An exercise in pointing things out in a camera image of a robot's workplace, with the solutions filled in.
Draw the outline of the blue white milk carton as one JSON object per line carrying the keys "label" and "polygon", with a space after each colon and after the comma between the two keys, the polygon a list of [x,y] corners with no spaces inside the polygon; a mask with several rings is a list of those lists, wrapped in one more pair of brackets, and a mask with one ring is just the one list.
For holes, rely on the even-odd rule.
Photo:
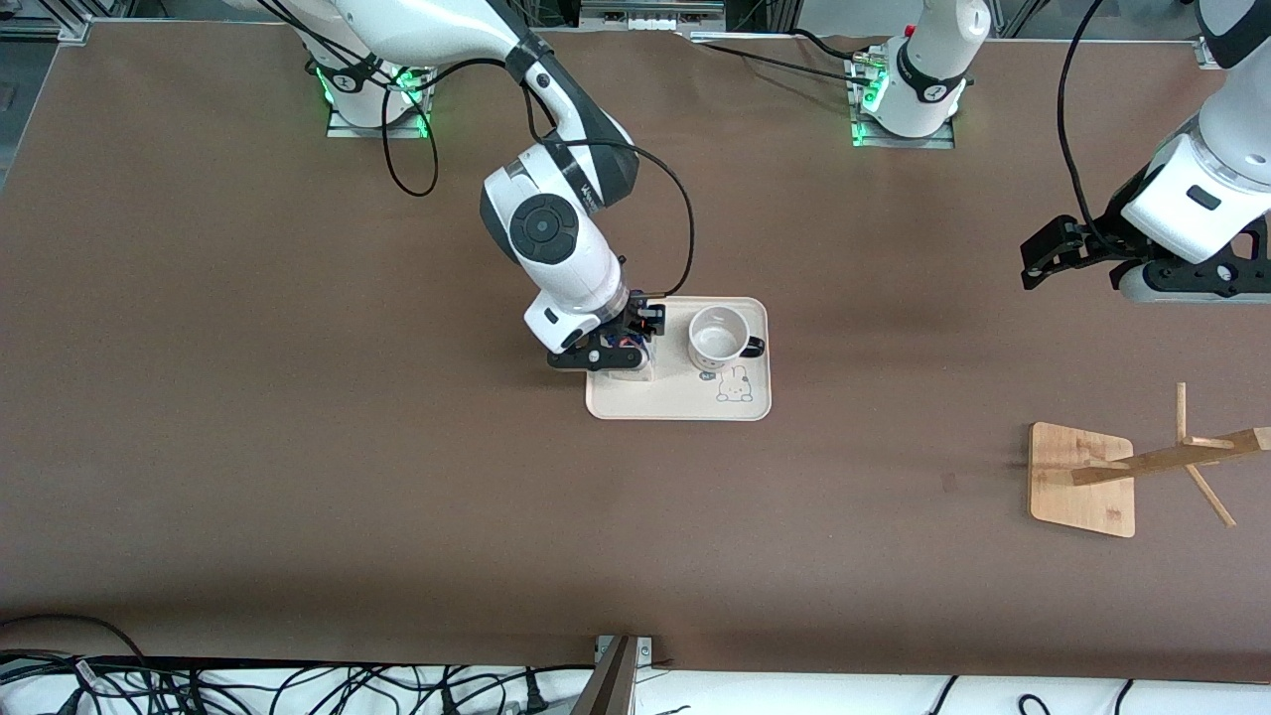
{"label": "blue white milk carton", "polygon": [[622,370],[609,370],[609,376],[618,380],[643,381],[643,384],[655,381],[655,354],[657,354],[657,349],[653,343],[644,339],[637,340],[636,338],[622,338],[616,342],[616,348],[639,352],[641,361],[637,366],[622,367]]}

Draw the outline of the white cup black handle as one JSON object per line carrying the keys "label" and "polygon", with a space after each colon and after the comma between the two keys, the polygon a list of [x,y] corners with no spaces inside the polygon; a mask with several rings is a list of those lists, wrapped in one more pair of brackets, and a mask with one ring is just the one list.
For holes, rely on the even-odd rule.
{"label": "white cup black handle", "polygon": [[755,335],[749,317],[730,305],[708,305],[695,312],[689,323],[688,345],[690,361],[707,372],[766,354],[766,340]]}

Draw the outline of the wooden cup stand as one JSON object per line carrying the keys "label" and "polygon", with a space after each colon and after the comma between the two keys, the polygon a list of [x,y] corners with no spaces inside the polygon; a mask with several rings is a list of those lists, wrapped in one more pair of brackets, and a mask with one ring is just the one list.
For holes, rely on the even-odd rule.
{"label": "wooden cup stand", "polygon": [[1136,533],[1136,484],[1181,472],[1199,489],[1227,528],[1235,519],[1204,479],[1201,467],[1271,453],[1271,425],[1248,427],[1227,436],[1196,436],[1188,427],[1188,385],[1174,392],[1173,444],[1135,452],[1130,439],[1077,427],[1035,422],[1030,425],[1030,516],[1106,537]]}

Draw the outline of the cream rabbit print tray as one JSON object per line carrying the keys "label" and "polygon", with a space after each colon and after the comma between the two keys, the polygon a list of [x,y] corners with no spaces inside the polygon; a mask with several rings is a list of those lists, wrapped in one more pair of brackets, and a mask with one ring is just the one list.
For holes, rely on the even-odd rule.
{"label": "cream rabbit print tray", "polygon": [[769,338],[766,305],[750,297],[671,297],[663,337],[655,338],[655,381],[618,380],[587,372],[585,403],[592,417],[609,420],[758,422],[771,411],[771,358],[738,359],[707,372],[689,358],[688,329],[708,305],[730,305],[744,312],[751,331]]}

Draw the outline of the aluminium profile bar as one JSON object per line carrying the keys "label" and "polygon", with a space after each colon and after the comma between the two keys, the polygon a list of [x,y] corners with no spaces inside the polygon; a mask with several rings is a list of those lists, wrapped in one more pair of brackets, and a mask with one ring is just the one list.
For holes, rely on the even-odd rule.
{"label": "aluminium profile bar", "polygon": [[651,638],[597,638],[595,669],[569,715],[633,715],[636,671],[652,657]]}

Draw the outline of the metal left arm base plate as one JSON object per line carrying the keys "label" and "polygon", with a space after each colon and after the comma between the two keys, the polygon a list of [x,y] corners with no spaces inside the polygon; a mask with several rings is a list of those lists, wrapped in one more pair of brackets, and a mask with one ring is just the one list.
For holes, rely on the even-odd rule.
{"label": "metal left arm base plate", "polygon": [[952,113],[947,114],[930,135],[907,137],[895,135],[871,112],[894,85],[885,69],[883,50],[885,46],[874,44],[864,51],[857,51],[852,58],[844,61],[844,70],[849,77],[866,80],[866,84],[846,84],[853,145],[857,149],[953,149],[956,132]]}

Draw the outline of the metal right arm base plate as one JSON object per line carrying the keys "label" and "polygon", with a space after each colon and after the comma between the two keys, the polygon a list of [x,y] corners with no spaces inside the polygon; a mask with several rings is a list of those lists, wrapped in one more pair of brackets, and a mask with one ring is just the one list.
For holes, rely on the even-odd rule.
{"label": "metal right arm base plate", "polygon": [[408,69],[377,58],[344,69],[315,65],[328,105],[330,137],[427,137],[436,69]]}

